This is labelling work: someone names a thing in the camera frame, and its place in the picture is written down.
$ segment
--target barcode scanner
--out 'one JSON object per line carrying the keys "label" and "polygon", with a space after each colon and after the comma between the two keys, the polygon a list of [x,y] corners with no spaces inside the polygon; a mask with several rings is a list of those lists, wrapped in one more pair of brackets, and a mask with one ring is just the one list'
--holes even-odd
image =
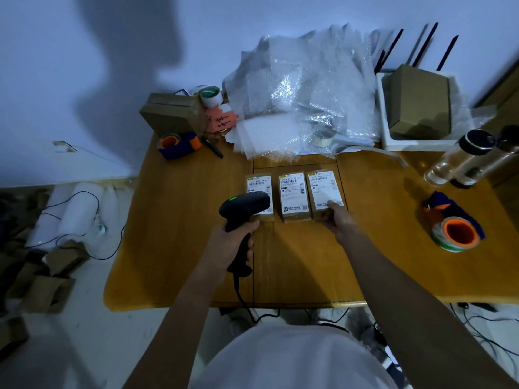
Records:
{"label": "barcode scanner", "polygon": [[[227,219],[225,231],[230,232],[239,228],[245,222],[250,221],[251,216],[258,214],[269,207],[269,195],[263,191],[255,191],[232,197],[220,206],[218,212],[222,217]],[[247,266],[249,238],[250,234],[247,234],[247,236],[243,238],[236,257],[227,268],[229,273],[233,273],[238,277],[247,277],[252,273],[252,268]]]}

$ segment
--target wall outlet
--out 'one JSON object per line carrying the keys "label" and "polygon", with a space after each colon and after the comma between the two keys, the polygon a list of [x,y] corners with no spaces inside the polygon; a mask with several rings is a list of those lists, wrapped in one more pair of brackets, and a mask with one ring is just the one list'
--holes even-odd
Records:
{"label": "wall outlet", "polygon": [[53,140],[52,144],[54,145],[55,149],[54,151],[56,153],[75,153],[77,152],[72,145],[69,145],[64,140]]}

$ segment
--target person's left hand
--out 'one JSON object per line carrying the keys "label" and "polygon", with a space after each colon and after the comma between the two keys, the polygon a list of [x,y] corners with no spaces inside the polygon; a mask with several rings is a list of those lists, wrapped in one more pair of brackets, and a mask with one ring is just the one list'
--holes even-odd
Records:
{"label": "person's left hand", "polygon": [[[248,233],[256,230],[259,223],[259,220],[246,222],[231,232],[225,231],[225,224],[215,227],[198,265],[210,269],[212,274],[217,275],[222,282],[225,278],[225,270],[238,253],[241,241]],[[253,241],[250,237],[247,261],[252,259],[252,246]]]}

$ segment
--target hand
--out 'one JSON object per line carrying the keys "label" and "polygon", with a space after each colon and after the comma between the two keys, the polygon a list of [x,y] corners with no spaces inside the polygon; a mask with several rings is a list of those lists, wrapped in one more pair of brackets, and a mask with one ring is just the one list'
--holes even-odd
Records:
{"label": "hand", "polygon": [[347,235],[359,230],[357,223],[345,207],[339,206],[333,201],[328,201],[328,207],[333,210],[333,215],[323,221],[323,225],[332,231],[335,240],[344,246]]}
{"label": "hand", "polygon": [[[231,232],[225,231],[225,224],[215,227],[198,265],[210,269],[212,275],[218,276],[221,283],[225,278],[225,270],[238,253],[241,241],[248,233],[256,230],[259,223],[259,220],[246,222]],[[253,241],[250,237],[247,261],[252,259],[252,246]]]}

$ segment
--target white shirt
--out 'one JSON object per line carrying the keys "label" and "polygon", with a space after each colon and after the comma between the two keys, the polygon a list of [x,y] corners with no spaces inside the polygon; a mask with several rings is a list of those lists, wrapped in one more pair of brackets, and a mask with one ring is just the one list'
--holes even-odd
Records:
{"label": "white shirt", "polygon": [[258,325],[206,366],[193,389],[396,389],[382,365],[346,332],[327,326]]}

